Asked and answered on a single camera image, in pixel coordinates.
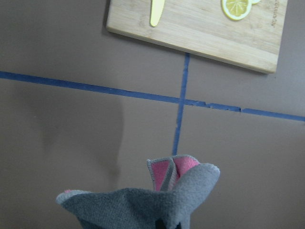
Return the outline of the bamboo cutting board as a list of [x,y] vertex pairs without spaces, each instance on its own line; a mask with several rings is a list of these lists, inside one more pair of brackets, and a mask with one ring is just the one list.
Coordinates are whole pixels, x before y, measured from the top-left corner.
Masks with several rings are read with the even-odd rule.
[[287,1],[251,0],[233,20],[222,0],[167,0],[155,26],[152,6],[151,0],[112,0],[107,30],[261,73],[276,71]]

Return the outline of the grey pink cleaning cloth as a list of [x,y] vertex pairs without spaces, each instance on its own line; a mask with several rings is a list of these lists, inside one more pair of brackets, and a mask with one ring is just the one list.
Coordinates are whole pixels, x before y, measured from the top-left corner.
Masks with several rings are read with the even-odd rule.
[[190,155],[148,160],[147,167],[152,190],[66,190],[56,202],[84,229],[188,229],[191,214],[217,183],[219,168]]

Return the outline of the lemon slice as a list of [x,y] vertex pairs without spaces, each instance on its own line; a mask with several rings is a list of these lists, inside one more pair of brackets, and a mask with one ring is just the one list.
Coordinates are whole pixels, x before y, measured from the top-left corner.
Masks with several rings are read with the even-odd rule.
[[252,8],[251,0],[222,0],[224,14],[231,20],[239,21],[245,18]]

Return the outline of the yellow plastic knife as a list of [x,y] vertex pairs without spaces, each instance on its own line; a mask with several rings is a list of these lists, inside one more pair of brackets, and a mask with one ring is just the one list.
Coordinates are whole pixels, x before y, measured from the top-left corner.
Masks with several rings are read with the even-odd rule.
[[156,27],[161,19],[165,0],[151,0],[150,25]]

